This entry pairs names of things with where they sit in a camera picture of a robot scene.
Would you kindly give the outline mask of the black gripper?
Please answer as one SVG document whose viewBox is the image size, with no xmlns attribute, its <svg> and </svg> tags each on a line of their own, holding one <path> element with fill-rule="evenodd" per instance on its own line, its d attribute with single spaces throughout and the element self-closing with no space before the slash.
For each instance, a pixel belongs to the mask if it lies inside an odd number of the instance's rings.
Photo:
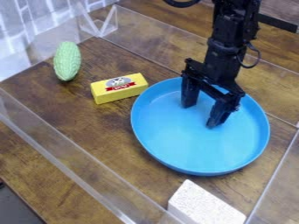
<svg viewBox="0 0 299 224">
<path fill-rule="evenodd" d="M 224 46 L 219 41 L 208 39 L 208 50 L 203 62 L 188 58 L 181 71 L 181 106 L 187 109 L 197 102 L 203 91 L 215 104 L 209 112 L 207 127 L 221 125 L 236 111 L 240 98 L 245 95 L 236 83 L 240 64 L 247 48 Z"/>
</svg>

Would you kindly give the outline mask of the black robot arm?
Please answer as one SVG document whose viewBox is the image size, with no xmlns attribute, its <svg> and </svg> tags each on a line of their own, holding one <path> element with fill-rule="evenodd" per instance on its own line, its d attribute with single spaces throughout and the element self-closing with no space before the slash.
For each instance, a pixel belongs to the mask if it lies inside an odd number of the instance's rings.
<svg viewBox="0 0 299 224">
<path fill-rule="evenodd" d="M 235 79 L 239 69 L 252 68 L 243 59 L 252 46 L 251 40 L 257 35 L 257 11 L 260 0 L 212 0 L 212 34 L 208 38 L 208 50 L 203 62 L 188 58 L 181 71 L 181 106 L 192 107 L 203 91 L 215 104 L 209 111 L 207 127 L 221 125 L 232 112 L 239 110 L 240 99 L 245 96 Z"/>
</svg>

